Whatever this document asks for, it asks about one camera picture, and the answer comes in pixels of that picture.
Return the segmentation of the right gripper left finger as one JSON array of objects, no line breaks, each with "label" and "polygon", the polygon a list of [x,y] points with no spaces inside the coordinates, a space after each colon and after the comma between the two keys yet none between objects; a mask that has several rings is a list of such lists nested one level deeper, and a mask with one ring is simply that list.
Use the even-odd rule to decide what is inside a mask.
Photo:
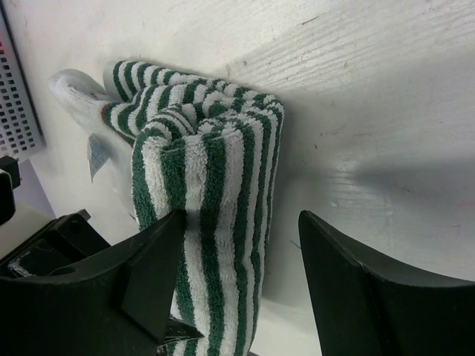
[{"label": "right gripper left finger", "polygon": [[158,355],[186,328],[171,316],[184,232],[173,213],[47,276],[1,276],[3,355]]}]

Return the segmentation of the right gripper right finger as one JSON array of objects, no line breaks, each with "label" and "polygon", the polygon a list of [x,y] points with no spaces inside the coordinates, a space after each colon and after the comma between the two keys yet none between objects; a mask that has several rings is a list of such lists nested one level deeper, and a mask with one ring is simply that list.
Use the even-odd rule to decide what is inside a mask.
[{"label": "right gripper right finger", "polygon": [[323,355],[472,355],[474,283],[398,261],[311,211],[298,219]]}]

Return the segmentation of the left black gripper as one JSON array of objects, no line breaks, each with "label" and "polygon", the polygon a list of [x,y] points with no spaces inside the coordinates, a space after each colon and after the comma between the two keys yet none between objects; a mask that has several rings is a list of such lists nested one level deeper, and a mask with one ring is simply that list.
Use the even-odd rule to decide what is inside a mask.
[{"label": "left black gripper", "polygon": [[109,248],[111,245],[88,223],[90,218],[82,209],[52,220],[1,258],[1,276],[47,276]]}]

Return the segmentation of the green white striped towel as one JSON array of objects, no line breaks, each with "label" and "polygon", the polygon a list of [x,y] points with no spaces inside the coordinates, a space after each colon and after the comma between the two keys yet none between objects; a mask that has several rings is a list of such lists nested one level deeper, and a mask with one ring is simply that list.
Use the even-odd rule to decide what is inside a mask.
[{"label": "green white striped towel", "polygon": [[184,211],[171,314],[196,340],[169,355],[247,355],[257,329],[284,106],[224,79],[110,62],[102,82],[50,77],[58,103],[107,153],[140,228]]}]

